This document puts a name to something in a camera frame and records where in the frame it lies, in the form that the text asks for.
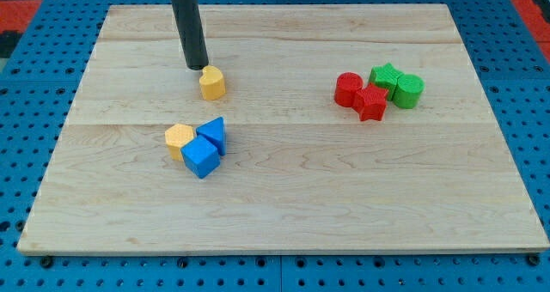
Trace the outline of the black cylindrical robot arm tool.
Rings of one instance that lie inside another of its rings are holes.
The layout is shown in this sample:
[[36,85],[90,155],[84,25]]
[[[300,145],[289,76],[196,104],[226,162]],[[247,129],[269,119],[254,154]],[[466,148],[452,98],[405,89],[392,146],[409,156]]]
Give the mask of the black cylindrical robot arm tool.
[[180,44],[190,70],[209,64],[198,0],[170,0]]

